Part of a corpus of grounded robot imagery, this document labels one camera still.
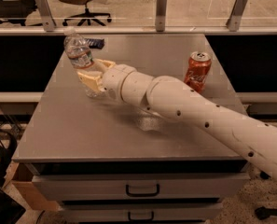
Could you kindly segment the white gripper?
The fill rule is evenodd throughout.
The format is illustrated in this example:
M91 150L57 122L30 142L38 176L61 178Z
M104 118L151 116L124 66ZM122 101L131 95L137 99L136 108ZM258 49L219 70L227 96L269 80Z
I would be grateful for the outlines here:
M116 65L113 61L95 59L99 71L77 71L87 91L102 92L116 102L122 103L122 86L127 76L136 69L126 64Z

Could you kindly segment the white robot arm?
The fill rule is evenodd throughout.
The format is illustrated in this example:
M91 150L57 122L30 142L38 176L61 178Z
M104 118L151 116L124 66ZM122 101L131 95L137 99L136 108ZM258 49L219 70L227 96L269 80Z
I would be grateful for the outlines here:
M152 77L106 60L76 72L96 94L202 129L277 181L277 127L215 104L175 77Z

